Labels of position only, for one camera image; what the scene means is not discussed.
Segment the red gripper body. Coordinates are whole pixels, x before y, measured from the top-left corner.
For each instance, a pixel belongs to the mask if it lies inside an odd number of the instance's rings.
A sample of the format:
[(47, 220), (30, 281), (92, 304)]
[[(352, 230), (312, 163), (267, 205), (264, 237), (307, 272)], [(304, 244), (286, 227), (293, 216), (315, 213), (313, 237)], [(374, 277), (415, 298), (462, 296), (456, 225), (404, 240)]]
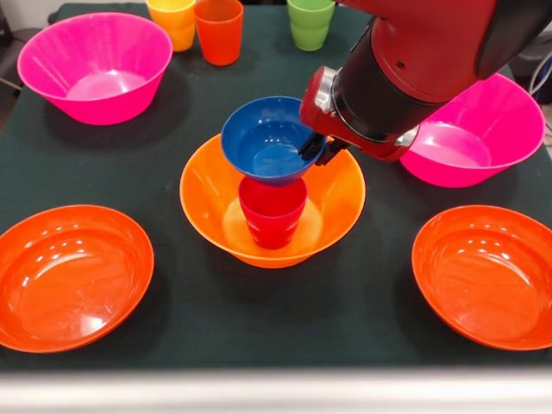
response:
[(300, 122), (313, 132), (325, 135), (326, 142), (337, 138), (378, 160), (398, 160), (415, 141), (420, 127), (417, 125), (401, 135), (390, 135), (383, 141), (359, 133), (338, 110), (334, 94), (337, 80), (337, 70), (321, 66), (315, 71), (300, 105)]

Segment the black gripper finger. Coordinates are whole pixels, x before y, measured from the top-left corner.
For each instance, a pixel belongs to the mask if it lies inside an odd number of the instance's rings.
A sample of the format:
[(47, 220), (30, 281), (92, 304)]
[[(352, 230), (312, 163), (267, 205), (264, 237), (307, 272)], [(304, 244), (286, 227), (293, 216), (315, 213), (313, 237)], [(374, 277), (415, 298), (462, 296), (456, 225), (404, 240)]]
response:
[(298, 150), (302, 160), (317, 160), (323, 151), (326, 143), (326, 136), (313, 132)]
[(348, 149), (349, 144), (343, 140), (333, 138), (326, 142), (323, 151), (316, 161), (317, 166), (326, 166), (330, 163), (342, 150)]

